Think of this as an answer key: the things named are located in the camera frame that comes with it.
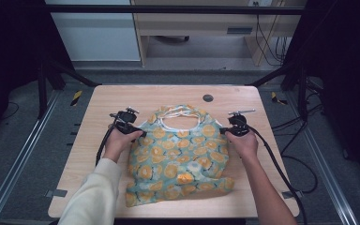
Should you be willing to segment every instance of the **cable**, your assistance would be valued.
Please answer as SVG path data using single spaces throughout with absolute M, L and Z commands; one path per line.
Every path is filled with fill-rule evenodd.
M 279 164 L 274 156 L 273 151 L 271 150 L 270 145 L 268 144 L 268 142 L 263 138 L 263 136 L 253 127 L 249 127 L 249 129 L 251 129 L 263 142 L 265 148 L 267 149 L 268 154 L 270 155 L 271 159 L 274 162 L 274 165 L 277 168 L 277 171 L 279 172 L 279 175 L 281 176 L 282 180 L 285 182 L 285 185 L 288 187 L 289 191 L 291 192 L 291 194 L 294 196 L 294 198 L 296 199 L 296 202 L 300 208 L 300 212 L 303 215 L 303 222 L 304 224 L 308 224 L 308 220 L 307 220 L 307 216 L 306 216 L 306 211 L 305 208 L 299 198 L 299 196 L 296 194 L 297 189 L 293 188 L 291 183 L 289 182 L 288 178 L 285 176 L 285 174 L 283 173 L 283 171 L 280 169 Z
M 295 160 L 299 163 L 301 163 L 303 166 L 305 166 L 310 172 L 311 174 L 314 176 L 314 186 L 312 187 L 312 189 L 310 190 L 300 190 L 301 192 L 303 192 L 304 194 L 309 194 L 309 193 L 312 193 L 315 189 L 317 189 L 318 187 L 318 177 L 317 177 L 317 174 L 312 171 L 312 169 L 302 160 L 296 158 L 296 157 L 290 157 L 290 156 L 281 156 L 282 158 L 289 158 L 289 159 L 292 159 L 292 160 Z
M 277 43 L 276 43 L 276 57 L 279 59 L 279 62 L 281 65 L 283 65 L 283 62 L 285 60 L 285 55 L 286 55 L 286 42 L 287 42 L 287 37 L 283 38 L 282 41 L 282 53 L 279 54 L 278 53 L 278 44 L 279 44 L 279 40 L 281 39 L 281 37 L 277 37 Z
M 258 33 L 259 29 L 261 29 L 260 23 L 259 23 L 259 14 L 256 15 L 256 19 L 257 19 L 257 23 L 256 23 L 256 29 L 257 29 L 257 30 L 256 30 L 256 36 L 255 36 L 255 38 L 256 38 L 256 43 L 257 43 L 257 45 L 259 46 L 260 51 L 262 51 L 262 56 L 264 56 L 264 59 L 265 59 L 265 61 L 267 62 L 268 65 L 270 65 L 270 66 L 280 66 L 280 65 L 276 65 L 276 64 L 271 64 L 271 63 L 268 61 L 267 56 L 265 55 L 264 50 L 263 50 L 262 46 L 260 45 L 259 40 L 257 39 L 257 33 Z M 265 36 L 264 36 L 264 34 L 263 34 L 262 31 L 261 31 L 261 33 L 262 33 L 262 36 L 264 37 L 264 40 L 265 40 L 266 43 L 267 43 L 268 49 L 269 49 L 270 52 L 271 52 L 270 46 L 268 45 L 268 42 L 267 42 L 267 40 L 265 39 Z
M 273 130 L 273 132 L 277 132 L 277 131 L 280 131 L 280 130 L 282 130 L 282 129 L 288 128 L 288 127 L 294 125 L 295 123 L 297 123 L 297 122 L 300 120 L 300 118 L 301 118 L 301 117 L 298 116 L 298 117 L 294 118 L 293 120 L 290 120 L 290 121 L 288 121 L 288 122 L 285 122 L 284 124 L 281 124 L 281 125 L 278 125 L 278 126 L 275 126 L 275 127 L 271 127 L 271 129 L 276 129 L 276 128 L 281 128 L 281 127 L 283 127 L 283 128 L 281 128 L 281 129 Z
M 16 110 L 15 110 L 13 113 L 11 113 L 10 115 L 7 115 L 7 116 L 1 118 L 1 120 L 8 119 L 9 117 L 13 116 L 13 115 L 20 109 L 19 104 L 15 103 L 15 102 L 11 102 L 11 101 L 10 101 L 9 104 L 15 105 L 15 106 L 16 106 Z
M 101 145 L 97 151 L 97 155 L 96 155 L 96 166 L 98 165 L 98 162 L 100 161 L 101 159 L 101 153 L 103 152 L 103 148 L 104 148 L 104 145 L 105 143 L 107 142 L 107 139 L 108 137 L 110 137 L 110 134 L 113 132 L 114 130 L 114 126 L 113 124 L 110 126 L 110 128 L 107 130 L 106 134 L 104 135 L 104 138 L 103 140 L 101 141 Z
M 292 136 L 292 135 L 295 135 L 296 133 L 283 133 L 283 134 L 275 134 L 274 136 Z
M 321 110 L 322 108 L 323 108 L 322 104 L 318 104 L 314 106 L 314 108 L 308 111 L 308 116 L 314 115 L 318 110 Z
M 267 64 L 270 65 L 270 66 L 282 66 L 283 60 L 278 60 L 278 59 L 276 58 L 276 56 L 273 54 L 273 51 L 272 51 L 271 48 L 270 48 L 270 44 L 268 43 L 268 40 L 267 40 L 267 38 L 265 37 L 262 28 L 260 27 L 259 14 L 256 14 L 256 21 L 257 21 L 257 22 L 256 22 L 256 34 L 255 34 L 256 43 L 257 43 L 257 45 L 259 46 L 259 49 L 262 51 L 262 55 L 264 56 L 265 61 L 266 61 Z M 270 33 L 273 31 L 273 29 L 274 29 L 274 24 L 271 25 Z M 265 55 L 265 53 L 264 53 L 264 51 L 263 51 L 263 48 L 262 48 L 262 46 L 260 45 L 259 40 L 257 39 L 257 33 L 258 33 L 259 31 L 260 31 L 260 33 L 262 34 L 262 37 L 263 37 L 263 39 L 264 39 L 264 41 L 265 41 L 265 44 L 266 44 L 268 50 L 270 51 L 270 53 L 271 53 L 271 55 L 274 57 L 274 59 L 280 63 L 279 65 L 271 64 L 271 63 L 268 61 L 267 56 Z
M 303 125 L 297 130 L 296 134 L 291 138 L 291 140 L 288 142 L 288 144 L 286 144 L 286 146 L 282 149 L 282 151 L 280 152 L 281 155 L 283 155 L 283 153 L 286 151 L 286 149 L 289 147 L 289 145 L 291 145 L 291 143 L 293 143 L 293 141 L 296 139 L 296 137 L 299 135 L 299 133 L 306 128 L 307 126 L 307 122 L 305 121 L 303 123 Z
M 309 94 L 309 95 L 306 97 L 306 100 L 308 100 L 308 99 L 311 98 L 312 96 L 318 96 L 318 95 L 319 95 L 318 92 L 311 93 L 311 94 Z

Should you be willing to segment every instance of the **floral bag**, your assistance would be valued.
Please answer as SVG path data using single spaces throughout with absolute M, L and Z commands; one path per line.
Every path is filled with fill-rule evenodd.
M 176 129 L 163 119 L 194 116 L 198 125 Z M 131 146 L 127 207 L 176 200 L 205 190 L 229 192 L 231 178 L 220 178 L 228 161 L 228 142 L 221 125 L 206 111 L 189 105 L 162 106 L 139 128 L 147 132 Z

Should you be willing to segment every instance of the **wooden board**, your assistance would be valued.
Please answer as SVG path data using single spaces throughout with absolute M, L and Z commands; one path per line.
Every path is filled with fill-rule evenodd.
M 214 100 L 205 102 L 204 95 L 213 96 Z M 153 111 L 162 105 L 190 104 L 205 109 L 224 127 L 229 127 L 229 112 L 255 109 L 246 114 L 247 122 L 256 128 L 273 149 L 279 165 L 285 172 L 279 156 L 277 144 L 270 128 L 260 95 L 255 87 L 227 85 L 102 85 L 95 89 L 90 100 L 82 125 L 78 132 L 66 167 L 57 189 L 67 190 L 65 198 L 53 197 L 49 215 L 59 218 L 69 199 L 77 191 L 84 177 L 95 168 L 96 153 L 107 126 L 113 121 L 110 113 L 123 111 L 131 106 L 140 111 L 135 126 L 144 122 Z M 259 140 L 259 159 L 280 193 L 288 191 L 281 180 L 267 150 Z M 127 170 L 128 152 L 121 155 L 118 164 L 123 173 L 119 184 L 117 218 L 255 218 L 256 207 L 250 190 L 247 174 L 233 147 L 230 146 L 230 159 L 223 176 L 235 180 L 234 190 L 224 196 L 214 193 L 191 195 L 178 201 L 151 203 L 127 208 L 125 191 L 133 178 Z M 299 213 L 294 199 L 285 203 L 296 216 Z

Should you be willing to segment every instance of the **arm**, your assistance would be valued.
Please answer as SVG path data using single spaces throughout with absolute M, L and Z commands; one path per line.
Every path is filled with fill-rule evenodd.
M 59 224 L 113 225 L 121 169 L 116 164 L 121 153 L 141 131 L 128 135 L 114 129 L 105 144 L 105 153 L 95 170 L 69 200 Z
M 250 131 L 242 137 L 226 132 L 236 152 L 242 158 L 247 170 L 247 178 L 256 203 L 257 214 L 261 224 L 297 224 L 290 209 L 280 198 L 267 177 L 257 158 L 258 142 L 255 134 Z

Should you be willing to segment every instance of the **sleeve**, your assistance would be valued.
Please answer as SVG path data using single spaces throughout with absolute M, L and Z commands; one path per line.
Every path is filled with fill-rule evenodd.
M 120 167 L 102 158 L 69 200 L 58 224 L 113 225 L 120 177 Z

